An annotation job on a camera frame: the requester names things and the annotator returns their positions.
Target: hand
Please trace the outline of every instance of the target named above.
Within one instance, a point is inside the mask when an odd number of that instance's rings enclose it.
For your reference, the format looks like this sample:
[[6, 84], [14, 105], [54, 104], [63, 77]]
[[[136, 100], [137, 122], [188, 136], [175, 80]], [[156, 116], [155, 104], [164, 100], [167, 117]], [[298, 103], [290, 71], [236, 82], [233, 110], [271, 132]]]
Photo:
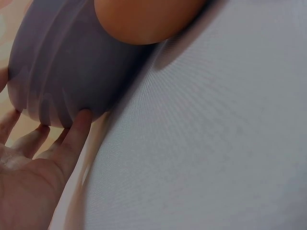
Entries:
[[[6, 84], [0, 71], [0, 90]], [[70, 128], [33, 160], [49, 127], [40, 125], [8, 148], [5, 143], [18, 121], [17, 111], [0, 120], [0, 229], [46, 230], [88, 136], [92, 115], [81, 111]]]

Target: orange round object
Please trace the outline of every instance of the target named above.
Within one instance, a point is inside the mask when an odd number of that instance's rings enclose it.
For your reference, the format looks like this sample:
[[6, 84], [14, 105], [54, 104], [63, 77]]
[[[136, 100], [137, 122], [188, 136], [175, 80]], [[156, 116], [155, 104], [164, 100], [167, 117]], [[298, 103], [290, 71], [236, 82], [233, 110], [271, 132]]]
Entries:
[[94, 0], [100, 24], [130, 44], [161, 42], [193, 20], [206, 0]]

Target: gray cylindrical object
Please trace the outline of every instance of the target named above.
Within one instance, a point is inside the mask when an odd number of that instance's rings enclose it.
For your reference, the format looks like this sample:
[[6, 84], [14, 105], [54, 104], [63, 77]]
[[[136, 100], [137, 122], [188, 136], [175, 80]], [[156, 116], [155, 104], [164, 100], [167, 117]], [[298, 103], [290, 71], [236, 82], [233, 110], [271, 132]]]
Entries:
[[94, 0], [34, 0], [11, 51], [10, 100], [44, 125], [70, 127], [83, 108], [96, 119], [148, 48], [108, 35]]

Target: white fabric surface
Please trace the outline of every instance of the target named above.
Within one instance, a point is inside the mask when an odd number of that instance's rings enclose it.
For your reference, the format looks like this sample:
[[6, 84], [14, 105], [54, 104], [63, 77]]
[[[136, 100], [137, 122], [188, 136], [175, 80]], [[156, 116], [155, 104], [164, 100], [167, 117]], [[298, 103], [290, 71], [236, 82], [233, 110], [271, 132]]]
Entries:
[[217, 2], [116, 108], [65, 229], [305, 230], [306, 88], [307, 0]]

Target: gray fabric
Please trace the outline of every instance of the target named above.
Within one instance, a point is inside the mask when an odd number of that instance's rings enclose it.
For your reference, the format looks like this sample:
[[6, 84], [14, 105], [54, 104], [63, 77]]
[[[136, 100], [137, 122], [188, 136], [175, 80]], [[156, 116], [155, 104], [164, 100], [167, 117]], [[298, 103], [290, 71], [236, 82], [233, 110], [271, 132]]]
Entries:
[[113, 113], [86, 230], [307, 228], [307, 1], [219, 2]]
[[10, 100], [44, 125], [70, 127], [84, 108], [97, 119], [150, 48], [112, 38], [94, 0], [34, 0], [10, 55]]

